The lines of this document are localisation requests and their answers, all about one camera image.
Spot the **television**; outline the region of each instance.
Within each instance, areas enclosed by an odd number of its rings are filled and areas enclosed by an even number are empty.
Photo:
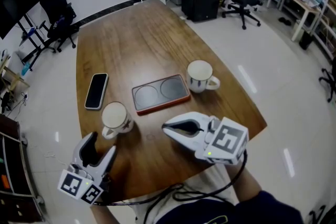
[[[39,0],[0,0],[0,37],[4,39]]]

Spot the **white cloth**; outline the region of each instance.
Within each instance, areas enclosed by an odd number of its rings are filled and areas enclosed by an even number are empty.
[[[227,176],[224,165],[217,164],[186,180],[184,182],[184,185],[186,187],[183,190],[198,190],[203,193],[210,193],[212,191],[224,187],[228,183],[228,181],[229,178]],[[153,197],[154,195],[157,195],[160,192],[162,191],[134,198],[131,199],[130,202],[146,200]],[[233,188],[231,187],[219,193],[218,197],[225,198],[226,200],[234,204],[234,196],[232,196],[233,193],[234,191]],[[180,206],[182,204],[188,204],[193,202],[193,201],[186,201],[186,202],[175,201],[172,198],[172,194],[173,192],[169,193],[151,210],[147,218],[146,224],[157,223],[165,214],[173,210],[175,207]],[[212,197],[209,197],[207,199],[217,200],[216,198]],[[153,202],[144,205],[131,206],[138,218],[136,224],[143,224],[145,214]]]

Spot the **white tile floor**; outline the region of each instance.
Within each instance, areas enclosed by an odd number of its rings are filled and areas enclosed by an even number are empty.
[[[173,8],[181,15],[179,8]],[[277,11],[260,14],[272,25]],[[276,198],[298,208],[303,218],[321,203],[336,202],[334,149],[336,108],[327,104],[319,85],[322,67],[329,67],[312,44],[302,51],[284,32],[247,19],[218,18],[190,27],[227,65],[257,104],[268,127],[248,144],[247,167],[262,187]],[[81,139],[76,100],[76,49],[60,54],[45,52],[34,72],[27,106],[17,117],[29,141],[28,155],[40,194],[46,201],[50,223],[91,224],[91,211],[56,189],[60,171],[71,160]],[[291,156],[289,170],[284,150]],[[121,223],[133,223],[129,207],[113,208]]]

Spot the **phone screen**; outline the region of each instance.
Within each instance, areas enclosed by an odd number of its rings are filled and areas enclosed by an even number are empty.
[[[89,93],[85,102],[86,108],[96,109],[99,107],[106,79],[106,74],[93,75]]]

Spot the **coffee cup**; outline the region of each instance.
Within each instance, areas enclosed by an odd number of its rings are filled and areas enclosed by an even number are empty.
[[[187,67],[187,85],[190,90],[196,93],[204,90],[216,90],[220,86],[220,80],[213,74],[212,66],[203,60],[195,60]]]
[[[102,135],[106,139],[112,139],[119,133],[130,132],[134,121],[125,106],[120,102],[112,102],[103,109],[101,119],[104,124]]]

